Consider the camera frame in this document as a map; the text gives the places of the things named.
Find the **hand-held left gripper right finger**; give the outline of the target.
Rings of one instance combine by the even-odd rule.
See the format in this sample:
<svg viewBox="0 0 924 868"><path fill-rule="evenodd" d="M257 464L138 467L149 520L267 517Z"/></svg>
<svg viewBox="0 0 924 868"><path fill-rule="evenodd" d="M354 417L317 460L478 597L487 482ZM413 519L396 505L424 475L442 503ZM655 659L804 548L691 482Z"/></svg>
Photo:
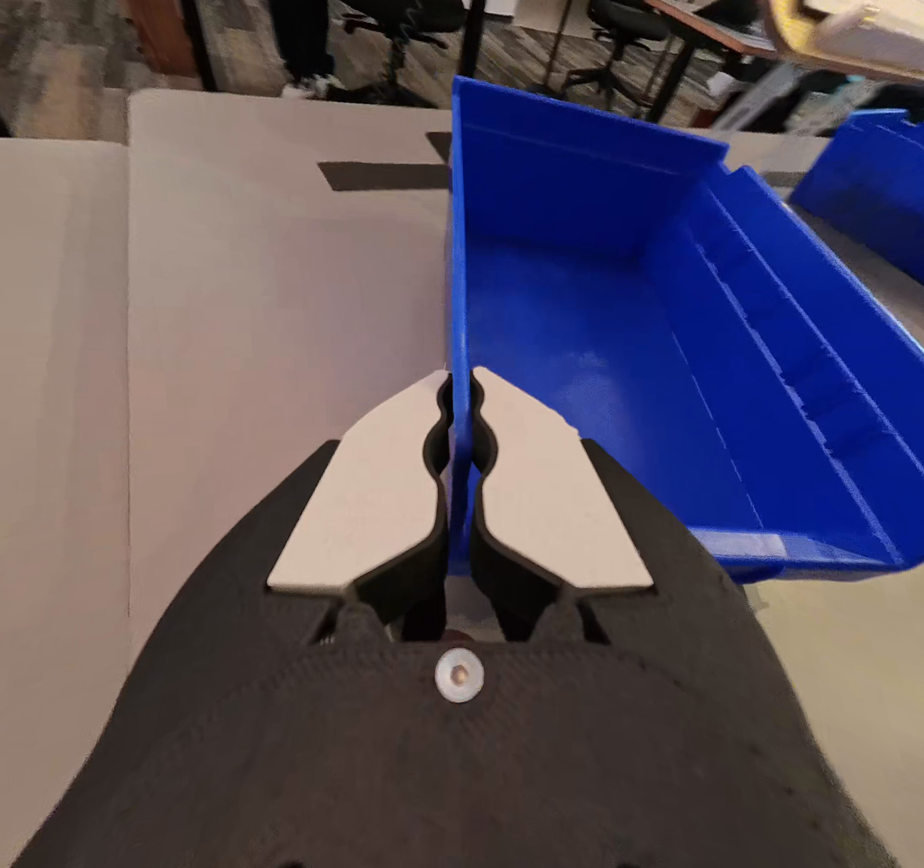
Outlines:
<svg viewBox="0 0 924 868"><path fill-rule="evenodd" d="M470 398L470 569L503 636L609 643L592 600L654 581L578 430L483 366Z"/></svg>

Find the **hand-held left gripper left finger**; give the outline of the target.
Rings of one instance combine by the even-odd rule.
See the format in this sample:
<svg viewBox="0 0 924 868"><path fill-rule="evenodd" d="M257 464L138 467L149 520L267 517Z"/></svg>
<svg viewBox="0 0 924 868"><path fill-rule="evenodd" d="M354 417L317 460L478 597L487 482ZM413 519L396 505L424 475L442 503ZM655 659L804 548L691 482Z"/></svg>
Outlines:
<svg viewBox="0 0 924 868"><path fill-rule="evenodd" d="M344 433L268 575L270 594L364 605L406 642L444 636L452 393L440 368Z"/></svg>

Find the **blue plastic bin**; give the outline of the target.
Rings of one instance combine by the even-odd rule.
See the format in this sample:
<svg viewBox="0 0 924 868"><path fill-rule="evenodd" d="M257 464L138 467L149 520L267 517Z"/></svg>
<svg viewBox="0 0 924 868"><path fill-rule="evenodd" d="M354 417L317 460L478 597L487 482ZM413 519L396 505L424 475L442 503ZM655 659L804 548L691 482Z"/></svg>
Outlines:
<svg viewBox="0 0 924 868"><path fill-rule="evenodd" d="M923 124L905 110L852 114L790 202L923 283Z"/></svg>
<svg viewBox="0 0 924 868"><path fill-rule="evenodd" d="M456 78L450 360L598 443L741 582L913 569L922 348L727 146Z"/></svg>

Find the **black tape strip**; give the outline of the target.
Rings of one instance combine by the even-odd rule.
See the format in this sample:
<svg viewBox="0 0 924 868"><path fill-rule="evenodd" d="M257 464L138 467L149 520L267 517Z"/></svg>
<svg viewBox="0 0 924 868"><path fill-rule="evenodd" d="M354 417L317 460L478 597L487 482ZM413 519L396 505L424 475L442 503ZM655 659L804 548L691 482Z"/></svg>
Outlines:
<svg viewBox="0 0 924 868"><path fill-rule="evenodd" d="M425 136L439 162L323 161L317 166L334 192L451 191L452 133L432 131Z"/></svg>

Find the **black office chair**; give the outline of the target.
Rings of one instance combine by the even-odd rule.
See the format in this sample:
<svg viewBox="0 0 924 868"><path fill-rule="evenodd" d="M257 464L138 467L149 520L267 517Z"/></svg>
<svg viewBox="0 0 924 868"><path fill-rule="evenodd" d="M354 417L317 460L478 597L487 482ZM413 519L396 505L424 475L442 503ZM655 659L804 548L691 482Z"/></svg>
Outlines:
<svg viewBox="0 0 924 868"><path fill-rule="evenodd" d="M605 109L613 107L616 94L624 96L636 107L636 117L646 106L642 93L614 72L627 47L648 49L648 42L664 42L670 30L667 23L646 0L590 0L587 9L590 21L597 25L595 40L611 43L611 53L603 65L570 70L562 83L558 97L566 99L572 88L595 85L605 100Z"/></svg>
<svg viewBox="0 0 924 868"><path fill-rule="evenodd" d="M345 34L368 30L382 34L388 53L382 76L361 87L340 88L332 99L344 103L377 104L437 109L428 98L401 84L399 72L406 64L410 42L445 50L442 35L462 30L468 18L463 0L338 0L348 7L342 18Z"/></svg>

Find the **brown desk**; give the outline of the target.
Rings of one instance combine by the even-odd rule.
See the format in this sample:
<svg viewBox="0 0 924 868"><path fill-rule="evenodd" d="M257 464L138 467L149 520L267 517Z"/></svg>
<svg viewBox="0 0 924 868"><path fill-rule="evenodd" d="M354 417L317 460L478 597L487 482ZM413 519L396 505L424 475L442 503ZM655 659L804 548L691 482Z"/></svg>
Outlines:
<svg viewBox="0 0 924 868"><path fill-rule="evenodd" d="M774 61L777 52L763 30L758 0L715 0L695 7L678 0L645 0L665 21L669 34L681 46L653 97L644 120L659 124L699 51L731 57Z"/></svg>

